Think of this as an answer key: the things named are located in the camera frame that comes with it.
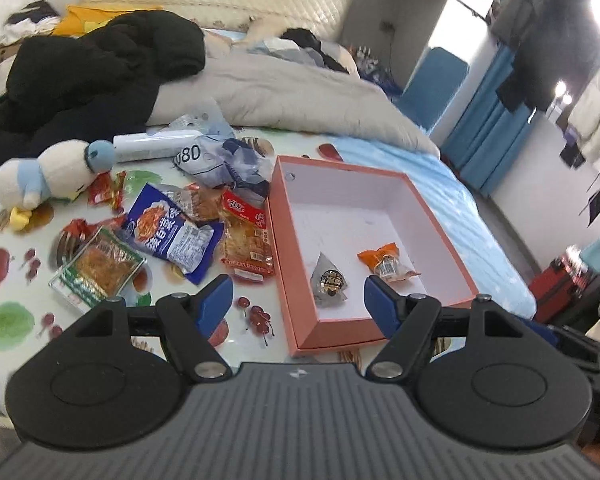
blue curtain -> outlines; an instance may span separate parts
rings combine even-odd
[[[531,128],[528,107],[521,105],[512,114],[496,95],[513,70],[514,56],[509,47],[500,47],[474,98],[441,148],[460,171],[461,179],[483,196],[489,196],[509,171]]]

blue chair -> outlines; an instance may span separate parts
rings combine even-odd
[[[468,72],[469,65],[459,57],[439,46],[432,48],[395,105],[428,135]]]

stuffed animal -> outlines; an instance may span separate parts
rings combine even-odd
[[[107,140],[64,140],[38,158],[12,158],[0,167],[0,204],[11,212],[11,226],[24,229],[31,211],[45,200],[74,200],[114,161],[113,144]]]

pink box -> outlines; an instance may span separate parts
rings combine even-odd
[[[465,306],[478,290],[432,211],[402,173],[341,162],[279,156],[268,201],[276,279],[292,355],[382,341],[363,287],[357,254],[396,242],[400,259],[422,273],[392,284],[444,306]],[[343,273],[347,299],[316,307],[309,280],[323,252]]]

floor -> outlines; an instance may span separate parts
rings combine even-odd
[[[531,256],[524,242],[520,239],[502,211],[489,198],[484,198],[472,191],[478,212],[500,244],[509,261],[513,264],[525,283],[529,284],[540,267]]]

